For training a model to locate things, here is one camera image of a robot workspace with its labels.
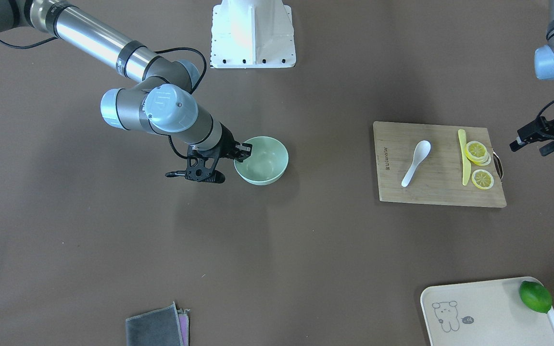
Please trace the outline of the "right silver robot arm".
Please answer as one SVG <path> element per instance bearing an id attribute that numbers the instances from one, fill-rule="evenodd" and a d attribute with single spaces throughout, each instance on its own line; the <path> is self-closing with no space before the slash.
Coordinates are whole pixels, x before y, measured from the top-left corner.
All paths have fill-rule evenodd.
<path id="1" fill-rule="evenodd" d="M 194 99 L 206 63 L 170 61 L 70 0 L 0 0 L 0 34 L 20 28 L 43 33 L 41 44 L 65 42 L 123 81 L 101 98 L 101 115 L 111 127 L 177 139 L 187 146 L 180 156 L 191 164 L 242 162 L 251 155 L 251 145 L 237 141 Z"/>

